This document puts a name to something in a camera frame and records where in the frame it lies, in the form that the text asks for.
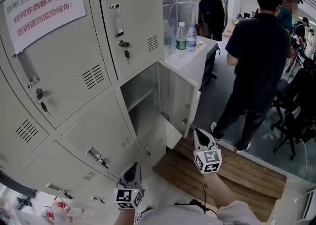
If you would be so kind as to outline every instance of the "office chair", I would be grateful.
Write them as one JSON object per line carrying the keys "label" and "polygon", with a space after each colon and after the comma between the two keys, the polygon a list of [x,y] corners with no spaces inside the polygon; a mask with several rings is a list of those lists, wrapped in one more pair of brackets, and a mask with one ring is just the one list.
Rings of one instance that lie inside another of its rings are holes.
{"label": "office chair", "polygon": [[273,152],[277,153],[278,149],[289,140],[292,149],[290,160],[293,160],[295,157],[293,138],[296,138],[296,143],[299,143],[300,139],[307,142],[316,135],[313,128],[316,117],[316,69],[309,72],[301,68],[286,87],[286,93],[288,98],[292,97],[293,100],[287,101],[285,121],[282,125],[274,123],[271,126],[272,130],[277,128],[284,133],[285,138],[279,145],[276,143]]}
{"label": "office chair", "polygon": [[[312,59],[306,59],[303,62],[302,69],[310,73],[312,70],[316,69],[316,62]],[[293,100],[296,100],[298,97],[298,89],[293,89],[292,87],[291,89],[286,89],[288,85],[289,83],[287,82],[286,79],[280,80],[279,84],[277,85],[276,100],[273,101],[272,106],[270,107],[270,108],[275,107],[277,110],[277,113],[280,117],[280,120],[277,122],[278,125],[283,123],[281,108],[286,110],[289,107],[289,104],[291,104]]]}

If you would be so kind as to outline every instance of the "gray floor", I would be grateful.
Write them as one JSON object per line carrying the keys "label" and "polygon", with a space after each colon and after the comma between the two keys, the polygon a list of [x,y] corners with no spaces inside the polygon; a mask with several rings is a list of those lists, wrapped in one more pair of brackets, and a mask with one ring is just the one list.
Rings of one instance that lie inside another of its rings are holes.
{"label": "gray floor", "polygon": [[[234,84],[234,68],[229,67],[226,63],[227,52],[225,46],[227,41],[228,39],[224,37],[223,41],[219,42],[221,55],[217,52],[213,70],[217,74],[217,79],[212,79],[211,83],[201,90],[201,98],[193,122],[194,127],[202,128],[208,132],[210,131],[210,124],[219,120]],[[292,154],[289,142],[286,142],[276,154],[273,153],[274,145],[279,140],[281,133],[277,129],[272,131],[270,126],[278,120],[279,116],[277,111],[275,108],[271,109],[266,120],[254,136],[251,147],[247,152],[284,171],[301,177],[304,173],[306,161],[303,143],[295,145],[296,157],[293,161],[289,160]],[[241,117],[227,130],[224,139],[232,145],[235,145],[241,136],[243,123],[244,117]],[[309,140],[306,143],[306,148],[308,163],[304,178],[316,183],[316,170],[313,169],[313,166],[316,165],[316,142]]]}

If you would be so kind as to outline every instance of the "wooden pallet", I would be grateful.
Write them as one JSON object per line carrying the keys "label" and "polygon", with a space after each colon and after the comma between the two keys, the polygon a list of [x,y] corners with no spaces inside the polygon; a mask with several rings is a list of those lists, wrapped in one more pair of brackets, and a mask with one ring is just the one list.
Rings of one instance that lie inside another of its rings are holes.
{"label": "wooden pallet", "polygon": [[[223,163],[217,174],[236,193],[238,200],[246,202],[257,218],[266,222],[276,200],[282,197],[286,177],[226,148],[220,146],[220,149]],[[193,150],[191,135],[181,139],[154,167],[154,171],[188,194],[204,200],[205,180],[193,162]],[[215,206],[206,193],[206,202]]]}

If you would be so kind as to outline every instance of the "ventilation slot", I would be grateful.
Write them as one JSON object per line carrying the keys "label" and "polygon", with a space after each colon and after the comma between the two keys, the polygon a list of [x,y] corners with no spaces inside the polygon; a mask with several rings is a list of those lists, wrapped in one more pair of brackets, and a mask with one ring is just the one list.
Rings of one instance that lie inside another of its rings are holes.
{"label": "ventilation slot", "polygon": [[130,143],[130,138],[129,136],[125,138],[125,140],[120,144],[123,149]]}
{"label": "ventilation slot", "polygon": [[94,172],[89,172],[83,179],[90,181],[95,175]]}
{"label": "ventilation slot", "polygon": [[104,76],[103,76],[100,65],[97,65],[93,67],[91,70],[82,74],[82,77],[88,89],[91,89],[96,84],[104,80]]}
{"label": "ventilation slot", "polygon": [[154,49],[158,48],[158,37],[154,36],[148,39],[148,51],[152,52]]}
{"label": "ventilation slot", "polygon": [[126,144],[129,144],[129,143],[130,143],[130,138],[129,138],[129,136],[125,139],[125,141],[126,141]]}
{"label": "ventilation slot", "polygon": [[38,133],[38,130],[31,124],[29,120],[26,120],[22,125],[15,131],[15,133],[22,138],[23,141],[29,142],[33,136]]}
{"label": "ventilation slot", "polygon": [[127,144],[126,144],[126,141],[123,141],[121,144],[120,144],[122,147],[123,147],[123,149],[127,146]]}

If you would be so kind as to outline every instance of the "white cabinet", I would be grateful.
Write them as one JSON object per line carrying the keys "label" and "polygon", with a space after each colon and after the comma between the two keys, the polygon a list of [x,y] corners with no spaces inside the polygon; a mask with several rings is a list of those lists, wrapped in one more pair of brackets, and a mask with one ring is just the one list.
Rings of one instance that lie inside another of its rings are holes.
{"label": "white cabinet", "polygon": [[[112,93],[62,134],[66,141],[91,160],[97,152],[114,175],[140,161],[140,153]],[[96,166],[104,169],[100,162]]]}
{"label": "white cabinet", "polygon": [[56,141],[23,172],[20,180],[29,187],[49,194],[65,197],[62,189],[72,197],[82,200],[89,200],[97,194],[106,198],[113,193],[115,185],[112,180],[81,162]]}
{"label": "white cabinet", "polygon": [[[120,80],[163,58],[162,0],[101,0],[101,4]],[[120,40],[129,47],[120,47]],[[123,50],[128,50],[129,60]]]}
{"label": "white cabinet", "polygon": [[[83,2],[86,16],[43,36],[14,59],[3,3],[0,4],[0,34],[7,57],[29,97],[55,128],[111,85],[102,58],[102,54],[110,55],[109,48],[101,53],[90,2]],[[39,81],[28,88],[34,71]],[[39,87],[48,112],[37,101]]]}
{"label": "white cabinet", "polygon": [[0,94],[0,169],[12,175],[48,134],[23,107],[1,69]]}
{"label": "white cabinet", "polygon": [[163,62],[156,62],[121,87],[143,152],[156,164],[165,153],[168,121],[186,137],[195,111],[198,84]]}

